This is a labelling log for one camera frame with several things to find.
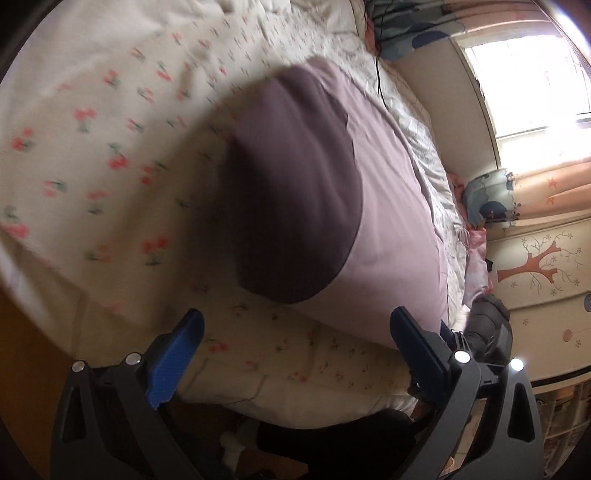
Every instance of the tree decal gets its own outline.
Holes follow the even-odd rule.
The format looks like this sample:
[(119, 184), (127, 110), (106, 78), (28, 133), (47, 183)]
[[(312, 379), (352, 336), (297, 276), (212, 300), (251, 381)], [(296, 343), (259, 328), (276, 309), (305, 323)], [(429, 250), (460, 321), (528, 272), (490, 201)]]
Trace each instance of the tree decal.
[(545, 283), (543, 279), (547, 280), (552, 286), (550, 290), (552, 296), (556, 296), (559, 291), (563, 291), (566, 284), (570, 283), (578, 286), (579, 279), (575, 277), (574, 271), (583, 265), (580, 261), (580, 254), (583, 251), (580, 248), (569, 251), (559, 247), (557, 242), (563, 238), (572, 239), (573, 234), (562, 232), (554, 238), (551, 235), (546, 235), (542, 241), (533, 237), (533, 243), (529, 243), (526, 238), (523, 238), (523, 248), (527, 251), (525, 263), (519, 267), (498, 270), (496, 272), (497, 280), (501, 282), (514, 275), (528, 274), (531, 277), (530, 288), (535, 288), (538, 295)]

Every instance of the dark purple fabric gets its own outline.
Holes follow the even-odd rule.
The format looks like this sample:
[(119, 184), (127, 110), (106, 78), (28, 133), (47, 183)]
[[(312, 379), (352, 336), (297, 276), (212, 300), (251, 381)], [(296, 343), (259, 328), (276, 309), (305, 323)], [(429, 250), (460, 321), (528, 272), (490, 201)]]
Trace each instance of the dark purple fabric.
[(348, 116), (303, 69), (270, 80), (236, 126), (230, 215), (241, 286), (295, 303), (341, 271), (362, 213)]

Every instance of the bright window light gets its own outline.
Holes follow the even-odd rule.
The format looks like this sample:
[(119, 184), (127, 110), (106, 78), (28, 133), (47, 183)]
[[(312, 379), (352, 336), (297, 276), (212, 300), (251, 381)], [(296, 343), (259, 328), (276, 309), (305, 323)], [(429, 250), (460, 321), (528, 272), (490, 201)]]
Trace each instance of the bright window light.
[(591, 81), (568, 42), (528, 35), (464, 48), (515, 173), (591, 155)]

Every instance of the curtain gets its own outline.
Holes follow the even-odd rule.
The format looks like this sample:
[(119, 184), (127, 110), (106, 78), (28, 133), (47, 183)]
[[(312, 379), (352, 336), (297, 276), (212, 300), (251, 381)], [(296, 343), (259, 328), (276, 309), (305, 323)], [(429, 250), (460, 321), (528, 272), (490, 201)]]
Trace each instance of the curtain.
[(591, 157), (523, 174), (495, 170), (468, 182), (462, 200), (475, 228), (485, 223), (566, 223), (591, 216)]
[(396, 61), (442, 38), (548, 18), (530, 0), (365, 0), (368, 32), (385, 60)]

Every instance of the wooden floor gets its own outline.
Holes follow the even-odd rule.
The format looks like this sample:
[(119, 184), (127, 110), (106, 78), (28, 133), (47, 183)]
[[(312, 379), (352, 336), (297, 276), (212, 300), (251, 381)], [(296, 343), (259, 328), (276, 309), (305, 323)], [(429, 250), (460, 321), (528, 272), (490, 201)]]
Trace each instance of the wooden floor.
[[(0, 290), (0, 417), (43, 478), (49, 477), (53, 418), (72, 362)], [(220, 435), (233, 430), (239, 418), (217, 405), (177, 402), (171, 411), (180, 427), (194, 433), (213, 455), (219, 453)], [(262, 468), (285, 480), (307, 470), (288, 459), (246, 450), (236, 474), (243, 478)]]

